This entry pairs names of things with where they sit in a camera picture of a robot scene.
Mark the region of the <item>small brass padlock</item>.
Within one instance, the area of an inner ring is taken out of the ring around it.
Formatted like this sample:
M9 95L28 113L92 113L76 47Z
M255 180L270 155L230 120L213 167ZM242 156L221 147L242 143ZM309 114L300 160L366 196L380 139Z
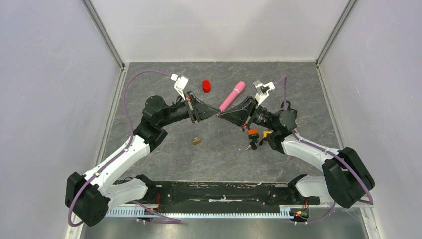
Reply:
M192 144L193 144L193 145L197 145L197 144L199 144L199 143L201 143L201 139L200 139L200 138L198 138L198 137L195 137L195 138L192 140Z

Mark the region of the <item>yellow black padlock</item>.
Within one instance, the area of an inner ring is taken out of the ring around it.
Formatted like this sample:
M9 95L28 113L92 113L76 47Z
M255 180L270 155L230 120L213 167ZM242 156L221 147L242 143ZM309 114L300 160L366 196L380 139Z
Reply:
M264 132L263 132L263 134L262 134L262 139L261 139L261 141L259 142L259 145L260 145L260 146L262 146L262 145L264 144L264 142L268 141L268 136L269 136L270 134L272 134L272 132L271 132L271 131L264 131Z

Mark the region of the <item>black-head key bunch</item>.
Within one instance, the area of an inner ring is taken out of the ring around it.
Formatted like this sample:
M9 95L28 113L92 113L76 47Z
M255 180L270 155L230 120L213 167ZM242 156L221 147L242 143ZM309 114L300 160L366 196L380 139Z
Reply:
M256 150L258 148L257 143L258 143L257 139L252 139L246 150Z

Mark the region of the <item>black Kaijing padlock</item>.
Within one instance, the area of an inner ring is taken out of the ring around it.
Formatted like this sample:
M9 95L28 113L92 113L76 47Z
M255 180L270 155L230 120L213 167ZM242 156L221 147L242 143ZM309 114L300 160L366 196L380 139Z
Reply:
M286 111L286 110L288 110L288 111L293 110L293 109L291 108L291 102L290 102L290 101L288 101L288 100L286 100L286 101L282 101L282 103L281 103L281 110L284 110L284 111Z

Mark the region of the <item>orange black padlock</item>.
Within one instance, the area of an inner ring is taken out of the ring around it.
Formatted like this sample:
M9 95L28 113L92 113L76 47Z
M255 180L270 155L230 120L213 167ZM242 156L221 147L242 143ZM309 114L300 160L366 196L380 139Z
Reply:
M258 130L257 129L248 130L248 138L249 139L258 139L259 138Z

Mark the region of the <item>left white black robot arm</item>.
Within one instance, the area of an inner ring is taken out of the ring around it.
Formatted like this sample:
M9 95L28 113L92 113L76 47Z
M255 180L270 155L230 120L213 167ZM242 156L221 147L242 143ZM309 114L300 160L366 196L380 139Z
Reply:
M128 140L116 152L84 174L74 172L68 177L65 205L69 208L69 225L94 226L114 207L134 200L153 202L156 190L150 183L139 177L122 184L116 184L116 180L163 142L167 136L165 126L184 119L198 123L219 113L219 108L197 99L191 91L184 97L179 96L179 101L172 105L166 104L159 95L149 97L141 123L131 129ZM80 223L74 223L72 215L76 215Z

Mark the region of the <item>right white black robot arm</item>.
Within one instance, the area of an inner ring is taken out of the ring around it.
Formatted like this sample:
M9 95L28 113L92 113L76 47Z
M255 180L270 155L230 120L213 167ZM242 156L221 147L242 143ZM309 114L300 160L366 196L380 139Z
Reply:
M267 141L272 150L300 159L320 170L322 176L299 176L287 190L293 203L306 197L329 198L344 208L356 202L373 203L370 191L375 181L358 153L350 148L335 149L311 142L296 132L297 110L285 100L275 113L259 106L253 97L247 97L237 106L221 113L224 119L242 129L252 124L271 131Z

